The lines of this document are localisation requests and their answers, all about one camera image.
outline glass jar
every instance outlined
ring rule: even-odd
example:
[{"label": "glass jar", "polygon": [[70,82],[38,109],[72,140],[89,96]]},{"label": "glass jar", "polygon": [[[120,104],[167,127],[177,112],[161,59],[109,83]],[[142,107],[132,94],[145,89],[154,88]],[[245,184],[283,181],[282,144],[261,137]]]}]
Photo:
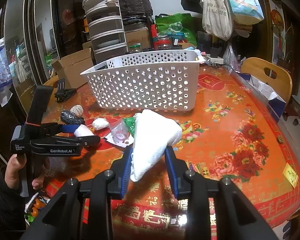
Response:
[{"label": "glass jar", "polygon": [[129,50],[131,53],[142,52],[141,43],[136,43],[136,44],[129,46]]}]

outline white towel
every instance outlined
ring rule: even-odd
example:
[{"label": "white towel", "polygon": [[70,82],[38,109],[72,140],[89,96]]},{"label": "white towel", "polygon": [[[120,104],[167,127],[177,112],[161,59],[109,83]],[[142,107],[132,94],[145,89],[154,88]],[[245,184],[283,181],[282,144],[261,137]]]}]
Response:
[{"label": "white towel", "polygon": [[174,120],[149,109],[135,114],[135,118],[130,175],[134,182],[139,181],[160,160],[167,146],[174,145],[182,136],[182,129]]}]

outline chair backrest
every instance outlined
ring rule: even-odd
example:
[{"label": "chair backrest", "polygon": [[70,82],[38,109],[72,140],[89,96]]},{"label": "chair backrest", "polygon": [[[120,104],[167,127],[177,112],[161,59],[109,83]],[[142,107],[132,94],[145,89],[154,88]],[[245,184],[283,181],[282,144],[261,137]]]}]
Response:
[{"label": "chair backrest", "polygon": [[[267,76],[265,73],[266,68],[275,71],[277,77],[274,79]],[[267,83],[286,103],[289,102],[292,91],[292,79],[283,68],[261,58],[251,57],[243,62],[241,73],[251,74],[262,82]]]},{"label": "chair backrest", "polygon": [[[53,87],[53,84],[55,82],[57,82],[59,80],[59,77],[58,75],[55,75],[54,77],[50,78],[47,82],[45,82],[43,85],[44,86],[50,86],[50,87]],[[52,92],[52,95],[50,97],[50,100],[49,100],[49,103],[48,103],[48,106],[50,106],[53,102],[56,101],[55,97],[54,97],[54,93],[57,92],[57,89],[54,88],[53,89],[53,92]]]}]

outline canvas tote bag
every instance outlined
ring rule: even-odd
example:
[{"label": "canvas tote bag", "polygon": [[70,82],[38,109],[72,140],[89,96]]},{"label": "canvas tote bag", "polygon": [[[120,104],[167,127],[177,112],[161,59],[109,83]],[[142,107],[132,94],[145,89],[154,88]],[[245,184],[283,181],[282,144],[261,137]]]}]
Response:
[{"label": "canvas tote bag", "polygon": [[233,31],[233,19],[228,0],[201,0],[201,5],[203,29],[224,41],[229,40]]}]

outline person's sleeve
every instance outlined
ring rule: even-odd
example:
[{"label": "person's sleeve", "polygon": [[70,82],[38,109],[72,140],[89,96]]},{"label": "person's sleeve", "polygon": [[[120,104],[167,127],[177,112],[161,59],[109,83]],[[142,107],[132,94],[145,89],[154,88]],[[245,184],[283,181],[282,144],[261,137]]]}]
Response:
[{"label": "person's sleeve", "polygon": [[5,167],[0,169],[0,228],[25,230],[25,198],[9,188],[4,181]]}]

